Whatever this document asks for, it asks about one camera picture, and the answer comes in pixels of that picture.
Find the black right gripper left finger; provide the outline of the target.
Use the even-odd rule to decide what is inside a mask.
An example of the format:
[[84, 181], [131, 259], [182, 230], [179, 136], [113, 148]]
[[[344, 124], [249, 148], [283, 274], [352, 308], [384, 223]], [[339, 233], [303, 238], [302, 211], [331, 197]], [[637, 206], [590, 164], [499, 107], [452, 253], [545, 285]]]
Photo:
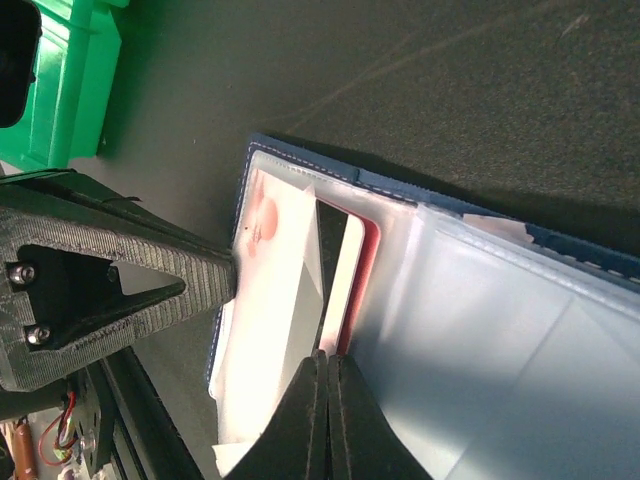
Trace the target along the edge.
[[228, 479], [324, 479], [327, 476], [328, 360], [304, 358], [266, 429]]

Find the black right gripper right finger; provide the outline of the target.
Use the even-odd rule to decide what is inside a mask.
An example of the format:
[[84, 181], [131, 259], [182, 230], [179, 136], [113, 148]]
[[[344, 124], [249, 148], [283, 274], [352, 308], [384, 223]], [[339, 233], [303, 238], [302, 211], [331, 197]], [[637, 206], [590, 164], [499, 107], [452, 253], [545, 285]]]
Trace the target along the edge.
[[350, 356], [328, 360], [329, 479], [429, 479], [392, 430]]

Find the navy blue card holder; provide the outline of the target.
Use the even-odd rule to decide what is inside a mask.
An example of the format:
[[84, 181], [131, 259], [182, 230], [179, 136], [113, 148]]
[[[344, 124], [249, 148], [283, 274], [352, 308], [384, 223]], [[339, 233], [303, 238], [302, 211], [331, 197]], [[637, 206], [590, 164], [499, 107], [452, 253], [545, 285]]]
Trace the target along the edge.
[[[348, 352], [309, 356], [355, 360], [429, 479], [638, 477], [636, 256], [259, 134], [233, 252], [256, 170], [379, 226]], [[223, 478], [258, 438], [218, 437]]]

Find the white card black stripe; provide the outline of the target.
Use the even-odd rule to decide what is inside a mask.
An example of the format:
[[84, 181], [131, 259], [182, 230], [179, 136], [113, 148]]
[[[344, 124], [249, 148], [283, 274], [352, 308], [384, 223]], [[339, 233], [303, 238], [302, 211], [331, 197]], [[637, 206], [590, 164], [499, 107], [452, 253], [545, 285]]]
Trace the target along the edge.
[[301, 360], [335, 349], [364, 239], [363, 221], [313, 187], [252, 173], [211, 387], [221, 443], [258, 438]]

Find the red card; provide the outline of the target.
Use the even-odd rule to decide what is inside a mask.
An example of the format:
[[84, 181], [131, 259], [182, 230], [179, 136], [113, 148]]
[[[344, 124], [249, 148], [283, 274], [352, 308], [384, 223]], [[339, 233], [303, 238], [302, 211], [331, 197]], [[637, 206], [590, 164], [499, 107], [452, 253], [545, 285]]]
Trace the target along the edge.
[[345, 317], [338, 336], [336, 352], [339, 355], [346, 354], [349, 350], [349, 345], [351, 343], [353, 331], [357, 325], [358, 315], [364, 301], [364, 296], [375, 262], [381, 236], [379, 226], [374, 221], [364, 217], [359, 217], [359, 220], [362, 221], [364, 226], [364, 238], [357, 268], [355, 270], [349, 301], [345, 311]]

